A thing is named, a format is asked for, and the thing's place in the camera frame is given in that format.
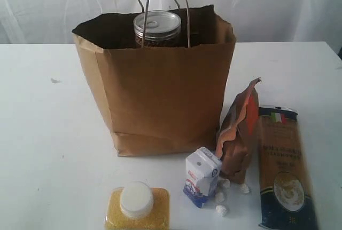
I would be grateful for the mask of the brown orange snack pouch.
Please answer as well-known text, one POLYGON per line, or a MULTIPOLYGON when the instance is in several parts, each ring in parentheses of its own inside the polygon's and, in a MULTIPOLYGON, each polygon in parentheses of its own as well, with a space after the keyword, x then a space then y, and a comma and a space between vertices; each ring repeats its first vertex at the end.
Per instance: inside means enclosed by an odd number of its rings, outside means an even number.
POLYGON ((215 155, 222 161, 220 176, 243 184, 257 145, 259 98, 255 86, 261 78, 252 80, 236 95, 225 116, 216 143, 215 155))

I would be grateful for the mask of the yellow millet bottle white cap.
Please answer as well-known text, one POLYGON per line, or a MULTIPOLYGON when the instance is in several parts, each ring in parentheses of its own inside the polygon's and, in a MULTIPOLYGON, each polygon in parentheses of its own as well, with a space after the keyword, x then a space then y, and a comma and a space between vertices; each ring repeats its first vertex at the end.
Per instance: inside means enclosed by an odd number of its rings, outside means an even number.
POLYGON ((169 229, 170 198, 164 188, 135 181, 111 193, 105 229, 169 229))

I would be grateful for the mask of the clear can with pull-tab lid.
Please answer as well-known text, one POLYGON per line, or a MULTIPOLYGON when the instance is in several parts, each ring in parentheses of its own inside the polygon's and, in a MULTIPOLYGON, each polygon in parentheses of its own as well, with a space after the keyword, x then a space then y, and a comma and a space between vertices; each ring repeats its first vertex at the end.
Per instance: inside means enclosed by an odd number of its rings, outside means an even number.
POLYGON ((144 46, 177 47, 181 34, 181 18, 168 11, 147 13, 144 46))

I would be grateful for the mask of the white candy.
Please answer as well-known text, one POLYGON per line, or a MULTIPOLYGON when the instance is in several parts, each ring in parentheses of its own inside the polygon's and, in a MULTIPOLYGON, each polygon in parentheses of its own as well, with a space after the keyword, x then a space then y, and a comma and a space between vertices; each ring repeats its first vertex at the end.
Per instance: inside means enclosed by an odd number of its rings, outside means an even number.
POLYGON ((250 188, 249 185, 246 184, 246 183, 241 184, 241 185, 239 186, 239 188, 240 188, 240 191, 241 191, 242 193, 244 193, 244 194, 249 194, 249 193, 251 192, 251 188, 250 188))
POLYGON ((229 179, 221 179, 220 180, 220 187, 224 189, 229 189, 231 186, 230 180, 229 179))
POLYGON ((228 213, 228 208, 224 205, 219 204, 215 207, 215 209, 216 209, 217 214, 220 215, 221 217, 225 217, 228 213))
POLYGON ((224 192, 217 192, 215 194, 215 202, 216 203, 222 203, 226 200, 226 195, 224 194, 224 192))

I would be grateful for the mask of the white blue milk carton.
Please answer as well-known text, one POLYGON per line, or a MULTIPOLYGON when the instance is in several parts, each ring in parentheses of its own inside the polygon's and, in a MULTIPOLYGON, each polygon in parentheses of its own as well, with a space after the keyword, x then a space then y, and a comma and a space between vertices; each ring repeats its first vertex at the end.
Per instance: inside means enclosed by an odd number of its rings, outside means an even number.
POLYGON ((216 190, 222 162, 206 147, 200 147, 185 159, 186 178, 183 193, 202 208, 216 190))

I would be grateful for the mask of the spaghetti package dark blue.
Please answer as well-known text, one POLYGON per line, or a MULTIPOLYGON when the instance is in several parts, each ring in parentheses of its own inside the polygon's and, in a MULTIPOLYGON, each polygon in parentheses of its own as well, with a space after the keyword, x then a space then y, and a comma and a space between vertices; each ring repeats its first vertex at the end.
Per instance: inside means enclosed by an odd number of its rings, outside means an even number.
POLYGON ((265 229, 318 229, 297 113, 259 108, 261 223, 265 229))

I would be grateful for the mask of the brown paper shopping bag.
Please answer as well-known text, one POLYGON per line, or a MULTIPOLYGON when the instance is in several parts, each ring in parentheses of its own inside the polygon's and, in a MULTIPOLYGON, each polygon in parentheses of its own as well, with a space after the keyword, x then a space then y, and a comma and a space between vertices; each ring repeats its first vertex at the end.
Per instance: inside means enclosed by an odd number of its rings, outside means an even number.
POLYGON ((133 13, 72 33, 86 81, 121 157, 214 149, 236 38, 214 5, 184 7, 175 47, 138 45, 133 13))

